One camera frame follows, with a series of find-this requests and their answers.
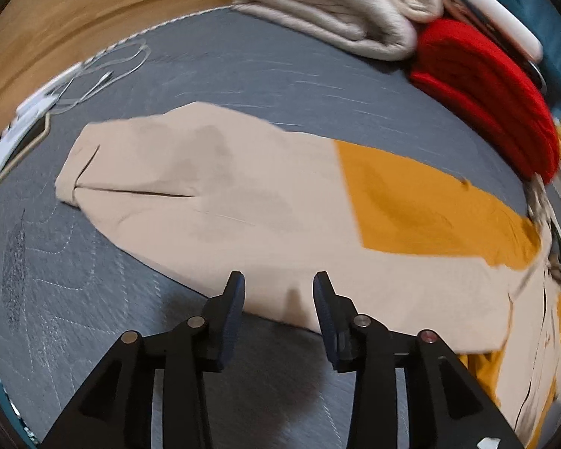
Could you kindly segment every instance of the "folded red sweater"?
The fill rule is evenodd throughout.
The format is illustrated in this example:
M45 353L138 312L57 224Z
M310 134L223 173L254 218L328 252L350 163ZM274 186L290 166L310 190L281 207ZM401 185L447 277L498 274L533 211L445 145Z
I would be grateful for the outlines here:
M551 181L559 140L549 108L521 68L474 27L450 19L420 35L411 82L474 128L524 179Z

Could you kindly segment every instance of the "white paper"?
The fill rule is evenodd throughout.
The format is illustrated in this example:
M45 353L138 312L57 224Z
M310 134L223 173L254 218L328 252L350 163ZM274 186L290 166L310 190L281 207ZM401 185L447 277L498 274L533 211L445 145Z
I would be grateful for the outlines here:
M35 91L31 96L25 99L21 104L18 105L16 108L16 115L23 116L31 109L32 106L38 104L46 94L52 92L56 89L57 86L64 84L68 80L71 80L75 77L76 74L79 73L81 70L81 62L77 62L76 64L70 66L68 69L62 71L58 76L52 78L49 82L44 84L40 87L37 91Z
M23 116L17 118L10 130L0 139L0 172L6 165L6 161L12 155L16 146L21 143L24 136L39 118L44 116L46 112L54 106L57 96L50 95L42 98L42 100L29 109Z
M485 437L482 441L478 442L476 446L478 449L498 449L501 439L493 439L492 437Z

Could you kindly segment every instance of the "gray mattress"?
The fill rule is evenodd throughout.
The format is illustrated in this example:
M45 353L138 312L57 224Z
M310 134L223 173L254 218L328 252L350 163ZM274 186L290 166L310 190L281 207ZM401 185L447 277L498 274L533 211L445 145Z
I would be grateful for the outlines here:
M449 110L411 86L396 65L357 58L227 9L169 23L142 38L152 49L148 61L54 116L45 142L0 186L0 376L39 438L123 331L168 330L204 303L115 248L80 211L55 200L55 177L90 121L209 101L285 130L412 157L465 177L525 213L512 169ZM76 81L70 95L87 90L99 75ZM549 196L561 222L561 201L553 189ZM229 368L206 375L215 446L344 447L353 382L351 373L333 373L319 336L244 315ZM405 402L399 400L399 446L407 447ZM160 403L157 393L155 447Z

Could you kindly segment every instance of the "folded beige blanket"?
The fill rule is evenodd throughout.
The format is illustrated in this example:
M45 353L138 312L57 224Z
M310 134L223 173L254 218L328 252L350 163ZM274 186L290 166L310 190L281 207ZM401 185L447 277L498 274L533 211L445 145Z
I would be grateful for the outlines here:
M395 61L416 47L413 25L442 13L441 0L234 0L234 8L312 35L342 50Z

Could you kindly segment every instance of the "wooden floor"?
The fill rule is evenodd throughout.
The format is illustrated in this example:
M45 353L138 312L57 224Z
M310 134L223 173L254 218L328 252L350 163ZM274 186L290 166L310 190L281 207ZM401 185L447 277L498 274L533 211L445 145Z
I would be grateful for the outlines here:
M0 15L0 131L79 60L151 25L231 0L11 0Z

